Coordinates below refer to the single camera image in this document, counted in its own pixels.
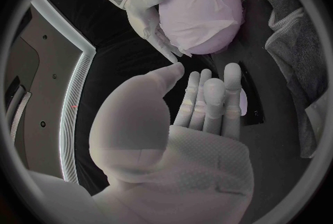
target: gray towel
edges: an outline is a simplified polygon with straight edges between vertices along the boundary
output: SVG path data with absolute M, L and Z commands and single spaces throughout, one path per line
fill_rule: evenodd
M 320 41 L 299 0 L 268 0 L 275 32 L 265 48 L 286 78 L 294 100 L 302 158 L 314 156 L 317 142 L 305 109 L 327 89 L 326 64 Z

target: white cloth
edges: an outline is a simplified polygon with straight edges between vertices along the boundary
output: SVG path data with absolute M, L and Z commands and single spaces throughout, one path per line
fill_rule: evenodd
M 108 175 L 93 198 L 112 223 L 236 224 L 254 188 L 248 148 L 226 137 L 170 126 L 162 160 L 149 171 L 119 170 L 133 183 Z
M 222 0 L 165 0 L 159 14 L 164 33 L 183 53 L 237 24 L 232 9 Z

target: gloved hand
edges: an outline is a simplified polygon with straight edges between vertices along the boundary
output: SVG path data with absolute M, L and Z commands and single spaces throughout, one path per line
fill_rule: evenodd
M 95 118 L 90 155 L 110 186 L 94 199 L 115 223 L 236 224 L 251 201 L 249 151 L 238 142 L 239 66 L 226 66 L 225 83 L 193 72 L 170 126 L 163 96 L 183 74 L 176 63 L 133 77 Z

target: folded cloth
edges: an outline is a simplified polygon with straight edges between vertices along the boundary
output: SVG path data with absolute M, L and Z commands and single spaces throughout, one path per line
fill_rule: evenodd
M 248 148 L 236 140 L 170 126 L 162 160 L 151 171 L 124 170 L 132 182 L 93 198 L 112 223 L 237 224 L 253 195 Z
M 320 41 L 299 0 L 268 0 L 269 27 L 275 32 L 265 48 L 276 61 L 294 100 L 302 158 L 315 154 L 317 142 L 305 109 L 327 89 Z

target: gray fabric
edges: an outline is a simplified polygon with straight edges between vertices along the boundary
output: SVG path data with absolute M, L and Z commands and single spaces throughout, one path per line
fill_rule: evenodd
M 305 109 L 327 89 L 320 41 L 299 0 L 268 0 L 273 7 L 269 26 L 275 32 L 265 48 L 287 80 L 294 100 L 301 157 L 314 156 L 317 142 Z

